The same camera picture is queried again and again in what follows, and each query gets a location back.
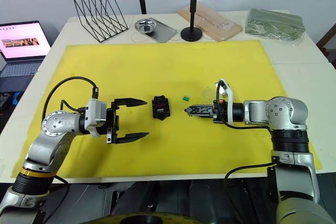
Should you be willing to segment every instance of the laptop keyboard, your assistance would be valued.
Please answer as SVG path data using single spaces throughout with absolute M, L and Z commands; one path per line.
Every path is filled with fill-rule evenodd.
M 37 72 L 40 64 L 41 62 L 7 65 L 0 74 L 0 77 L 32 76 Z

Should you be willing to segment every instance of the black round base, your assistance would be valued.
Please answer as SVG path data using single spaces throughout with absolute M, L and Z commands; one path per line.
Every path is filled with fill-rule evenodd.
M 181 31 L 181 38 L 185 41 L 198 41 L 202 37 L 202 30 L 194 27 L 194 31 L 190 32 L 190 27 L 186 27 Z

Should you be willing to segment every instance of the stainless steel bowl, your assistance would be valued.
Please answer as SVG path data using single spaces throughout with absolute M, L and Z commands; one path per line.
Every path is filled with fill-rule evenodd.
M 156 28 L 156 22 L 151 18 L 144 18 L 135 23 L 135 28 L 142 34 L 150 34 Z

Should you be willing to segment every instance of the yellow mat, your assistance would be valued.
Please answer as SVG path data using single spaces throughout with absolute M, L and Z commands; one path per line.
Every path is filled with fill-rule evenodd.
M 128 97 L 147 101 L 148 105 L 122 106 L 118 110 L 118 133 L 150 134 L 120 145 L 106 144 L 106 136 L 77 136 L 59 170 L 62 177 L 220 174 L 237 166 L 270 161 L 267 130 L 233 130 L 184 112 L 192 104 L 206 103 L 202 91 L 214 87 L 221 77 L 230 84 L 235 102 L 286 95 L 259 41 L 85 45 L 67 47 L 34 116 L 14 177 L 39 134 L 47 94 L 57 82 L 70 76 L 93 80 L 101 101 Z M 169 99 L 171 116 L 164 121 L 152 117 L 151 100 L 155 95 Z M 189 102 L 182 100 L 184 95 L 190 97 Z M 75 108 L 85 106 L 90 96 L 91 86 L 86 82 L 67 82 L 55 92 L 47 112 L 58 110 L 61 99 Z M 316 168 L 321 168 L 316 155 L 314 160 Z

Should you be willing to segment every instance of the laptop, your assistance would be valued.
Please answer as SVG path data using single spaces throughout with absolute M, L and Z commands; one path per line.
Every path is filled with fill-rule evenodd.
M 0 92 L 25 91 L 49 50 L 39 21 L 0 24 Z

